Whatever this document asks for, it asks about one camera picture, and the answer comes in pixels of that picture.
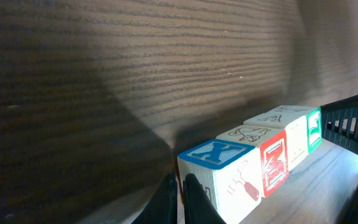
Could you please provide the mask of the hammer picture yellow block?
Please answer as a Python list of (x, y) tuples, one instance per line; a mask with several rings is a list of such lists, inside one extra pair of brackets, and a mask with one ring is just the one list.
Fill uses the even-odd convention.
[(181, 180), (194, 174), (226, 223), (240, 223), (261, 202), (260, 152), (255, 146), (212, 139), (177, 156)]

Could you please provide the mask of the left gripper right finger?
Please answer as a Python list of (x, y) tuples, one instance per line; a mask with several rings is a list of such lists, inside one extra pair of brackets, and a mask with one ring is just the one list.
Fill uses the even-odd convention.
[(186, 224), (226, 224), (194, 174), (187, 174), (185, 177), (183, 203)]

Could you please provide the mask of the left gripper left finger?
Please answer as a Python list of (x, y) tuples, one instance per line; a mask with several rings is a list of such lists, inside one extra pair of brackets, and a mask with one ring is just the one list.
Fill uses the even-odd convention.
[(174, 172), (162, 180), (140, 215), (132, 224), (177, 224), (178, 184)]

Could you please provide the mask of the red letter M block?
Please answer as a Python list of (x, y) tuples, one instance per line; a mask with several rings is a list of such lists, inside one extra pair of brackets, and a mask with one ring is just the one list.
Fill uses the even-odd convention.
[(283, 129), (240, 125), (217, 139), (255, 147), (260, 159), (262, 196), (267, 198), (289, 175), (287, 133)]

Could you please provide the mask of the green number seven block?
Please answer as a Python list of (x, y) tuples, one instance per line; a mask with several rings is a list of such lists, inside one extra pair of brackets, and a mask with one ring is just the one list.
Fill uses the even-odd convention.
[(314, 106), (281, 105), (268, 113), (275, 116), (267, 118), (272, 126), (284, 128), (291, 137), (290, 142), (305, 140), (305, 151), (311, 154), (321, 144), (321, 109)]

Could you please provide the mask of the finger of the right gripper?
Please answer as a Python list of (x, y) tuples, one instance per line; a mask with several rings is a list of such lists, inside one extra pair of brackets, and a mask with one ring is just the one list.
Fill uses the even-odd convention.
[(321, 106), (323, 139), (358, 155), (358, 95)]

